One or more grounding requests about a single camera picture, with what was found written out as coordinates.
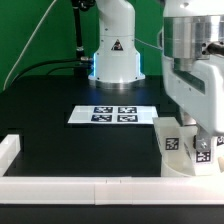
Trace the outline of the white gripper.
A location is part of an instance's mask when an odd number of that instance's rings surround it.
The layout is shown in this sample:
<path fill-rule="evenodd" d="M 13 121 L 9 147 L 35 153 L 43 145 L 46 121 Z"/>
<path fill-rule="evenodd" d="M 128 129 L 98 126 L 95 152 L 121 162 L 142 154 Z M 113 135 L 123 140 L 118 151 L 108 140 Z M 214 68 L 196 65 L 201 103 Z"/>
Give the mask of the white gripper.
<path fill-rule="evenodd" d="M 197 60 L 183 75 L 177 75 L 169 57 L 162 57 L 162 65 L 167 95 L 199 124 L 196 151 L 210 152 L 211 135 L 224 134 L 224 57 Z"/>

